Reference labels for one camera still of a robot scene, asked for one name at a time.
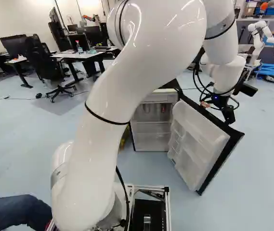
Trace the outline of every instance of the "metal frame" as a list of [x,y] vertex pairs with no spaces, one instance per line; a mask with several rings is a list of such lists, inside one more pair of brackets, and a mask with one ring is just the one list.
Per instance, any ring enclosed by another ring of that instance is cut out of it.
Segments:
[[[147,194],[149,196],[152,196],[156,199],[161,200],[166,205],[166,230],[164,231],[171,231],[171,209],[170,209],[170,190],[167,186],[146,186],[146,185],[132,185],[132,184],[126,184],[125,185],[126,190],[132,189],[133,193],[131,191],[128,191],[128,196],[130,198],[130,215],[132,215],[133,207],[134,207],[134,195],[137,192],[141,192],[144,194]],[[122,186],[119,185],[119,187],[116,187],[117,190],[123,190]],[[155,196],[155,194],[162,195],[162,198]],[[56,231],[55,222],[52,219],[48,228],[46,231]]]

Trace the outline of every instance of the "desk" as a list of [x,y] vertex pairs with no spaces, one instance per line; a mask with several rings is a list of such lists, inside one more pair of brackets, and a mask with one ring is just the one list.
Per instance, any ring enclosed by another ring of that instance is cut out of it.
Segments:
[[[0,54],[0,56],[7,56],[7,55],[8,55],[8,53]],[[23,82],[23,84],[20,85],[21,87],[32,88],[33,86],[28,84],[28,82],[25,79],[25,75],[22,74],[20,71],[19,64],[23,63],[23,62],[27,62],[27,58],[24,56],[19,56],[18,59],[9,60],[9,61],[5,62],[5,64],[12,66],[14,68],[15,72],[17,73],[17,75],[19,75],[21,81]]]
[[78,82],[80,82],[81,80],[84,79],[84,78],[78,78],[76,70],[73,66],[74,61],[83,61],[82,64],[84,65],[85,68],[86,68],[86,63],[87,62],[91,62],[91,63],[92,62],[93,63],[98,62],[100,71],[101,71],[101,73],[103,73],[104,72],[104,64],[103,64],[103,56],[102,55],[104,53],[105,53],[105,51],[99,51],[96,54],[86,54],[86,53],[83,53],[83,54],[78,54],[78,53],[66,54],[66,53],[60,53],[60,54],[53,55],[51,57],[52,58],[63,58],[66,61],[66,63],[68,64],[69,69],[71,71],[71,74],[73,75],[74,80],[75,80],[71,83],[68,83],[67,86],[69,86],[69,85],[78,83]]

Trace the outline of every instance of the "black stripe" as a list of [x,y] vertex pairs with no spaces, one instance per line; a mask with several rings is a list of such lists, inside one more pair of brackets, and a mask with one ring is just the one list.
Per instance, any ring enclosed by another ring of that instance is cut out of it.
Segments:
[[105,118],[100,117],[99,115],[97,115],[96,113],[94,113],[94,112],[87,106],[87,102],[84,103],[84,106],[85,106],[85,108],[86,108],[93,116],[95,116],[96,118],[98,118],[98,119],[100,119],[100,120],[102,120],[102,121],[104,121],[104,122],[106,122],[106,123],[108,123],[108,124],[114,124],[114,125],[126,125],[126,124],[129,124],[129,121],[126,122],[126,123],[119,123],[119,122],[113,122],[113,121],[111,121],[111,120],[107,120],[107,119],[105,119]]
[[124,39],[123,39],[123,36],[122,36],[121,21],[122,21],[122,14],[123,14],[123,11],[124,11],[124,8],[125,8],[125,5],[126,5],[127,2],[128,2],[128,0],[125,0],[122,11],[121,11],[121,14],[119,16],[119,35],[120,35],[121,40],[122,40],[124,45],[125,45],[125,42],[124,42]]
[[233,26],[233,24],[235,23],[235,20],[236,20],[236,17],[234,17],[234,20],[233,20],[231,26],[229,26],[228,29],[226,29],[225,31],[221,32],[218,35],[215,35],[215,36],[212,36],[212,37],[209,37],[209,38],[205,38],[204,40],[215,39],[215,38],[219,37],[220,35],[223,35],[224,33],[226,33]]

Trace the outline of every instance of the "white wall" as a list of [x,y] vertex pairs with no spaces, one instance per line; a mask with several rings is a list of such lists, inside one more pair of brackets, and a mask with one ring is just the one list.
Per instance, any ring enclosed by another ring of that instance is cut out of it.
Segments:
[[[88,16],[99,14],[102,17],[101,0],[78,0],[81,13]],[[76,0],[58,0],[65,25],[71,22],[79,25],[81,20]],[[51,21],[49,12],[55,6],[54,0],[0,0],[0,38],[18,34],[31,36],[38,34],[42,42],[46,42],[50,50],[58,50],[48,27]],[[0,52],[5,51],[0,42]]]
[[[65,25],[71,25],[71,22],[67,19],[67,16],[71,16],[74,24],[80,25],[81,21],[80,12],[76,0],[57,0],[60,11],[62,13],[63,21]],[[92,17],[93,14],[98,14],[100,18],[103,17],[103,7],[101,0],[78,0],[81,14]],[[88,26],[94,26],[95,23],[87,20]]]
[[[0,38],[38,34],[51,50],[57,46],[48,27],[53,0],[0,0]],[[0,51],[4,51],[0,42]]]

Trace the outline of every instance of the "robotic arm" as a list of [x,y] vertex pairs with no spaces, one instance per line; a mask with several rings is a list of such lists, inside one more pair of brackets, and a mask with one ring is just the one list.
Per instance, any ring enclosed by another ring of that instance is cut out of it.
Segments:
[[248,26],[248,31],[252,34],[253,37],[253,45],[255,50],[252,53],[252,57],[250,59],[249,65],[253,66],[256,59],[260,55],[261,51],[263,50],[265,43],[262,41],[259,30],[262,30],[264,35],[267,37],[267,42],[274,44],[274,37],[271,33],[269,27],[267,26],[265,21],[258,21],[256,23],[250,24]]
[[94,84],[75,141],[53,157],[52,214],[61,231],[90,230],[116,211],[117,152],[128,121],[147,94],[193,61],[202,44],[202,69],[217,92],[232,89],[245,65],[237,56],[230,0],[123,0],[110,11],[107,26],[122,51]]

